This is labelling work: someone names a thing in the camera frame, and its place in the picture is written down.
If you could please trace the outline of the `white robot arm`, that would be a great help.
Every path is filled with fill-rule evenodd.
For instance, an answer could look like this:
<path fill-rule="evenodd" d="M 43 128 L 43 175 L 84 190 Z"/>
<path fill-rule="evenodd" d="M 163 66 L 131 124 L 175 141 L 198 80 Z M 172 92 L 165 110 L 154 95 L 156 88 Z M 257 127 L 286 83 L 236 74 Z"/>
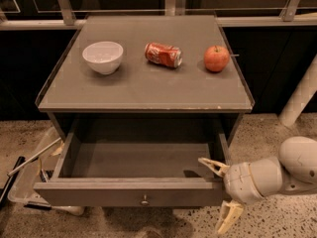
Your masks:
<path fill-rule="evenodd" d="M 229 198 L 220 206 L 215 233 L 226 234 L 246 208 L 273 195 L 308 195 L 317 190 L 317 141 L 305 136 L 285 139 L 272 157 L 228 165 L 200 158 L 198 162 L 222 179 Z"/>

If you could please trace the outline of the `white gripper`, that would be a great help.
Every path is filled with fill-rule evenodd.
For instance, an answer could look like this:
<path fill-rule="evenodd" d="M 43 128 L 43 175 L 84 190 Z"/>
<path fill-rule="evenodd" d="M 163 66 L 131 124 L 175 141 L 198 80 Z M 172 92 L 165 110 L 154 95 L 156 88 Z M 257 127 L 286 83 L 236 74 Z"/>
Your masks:
<path fill-rule="evenodd" d="M 245 210 L 244 204 L 253 204 L 263 200 L 264 197 L 255 185 L 249 163 L 240 163 L 229 167 L 224 163 L 207 158 L 199 158 L 198 162 L 216 176 L 223 178 L 226 192 L 234 199 L 224 200 L 221 204 L 215 231 L 218 235 L 223 235 L 242 215 Z"/>

